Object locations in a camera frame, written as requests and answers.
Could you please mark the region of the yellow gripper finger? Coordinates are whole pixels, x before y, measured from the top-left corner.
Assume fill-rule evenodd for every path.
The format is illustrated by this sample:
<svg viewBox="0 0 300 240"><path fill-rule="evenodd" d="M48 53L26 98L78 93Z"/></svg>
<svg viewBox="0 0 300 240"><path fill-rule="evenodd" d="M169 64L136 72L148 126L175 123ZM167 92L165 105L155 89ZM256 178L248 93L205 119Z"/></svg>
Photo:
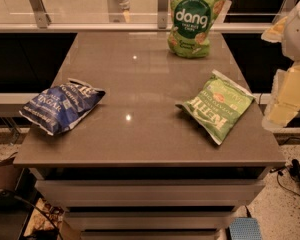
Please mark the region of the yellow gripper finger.
<svg viewBox="0 0 300 240"><path fill-rule="evenodd" d="M284 32L284 27L287 18L283 17L277 23L275 23L270 28L266 29L262 35L261 39L270 43L280 43L282 41L282 36Z"/></svg>
<svg viewBox="0 0 300 240"><path fill-rule="evenodd" d="M300 63L294 63L287 71L276 71L262 126L267 130L286 127L299 112Z"/></svg>

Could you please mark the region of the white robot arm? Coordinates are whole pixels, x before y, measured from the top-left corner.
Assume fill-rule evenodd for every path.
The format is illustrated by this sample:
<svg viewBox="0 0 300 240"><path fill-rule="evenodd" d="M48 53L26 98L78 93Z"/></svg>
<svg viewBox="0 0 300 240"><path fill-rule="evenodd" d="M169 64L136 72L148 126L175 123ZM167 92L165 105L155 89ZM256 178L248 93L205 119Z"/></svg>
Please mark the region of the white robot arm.
<svg viewBox="0 0 300 240"><path fill-rule="evenodd" d="M286 127L300 112L300 1L285 17L265 30L261 39L280 43L282 54L293 61L287 71L276 71L264 111L262 126L275 130Z"/></svg>

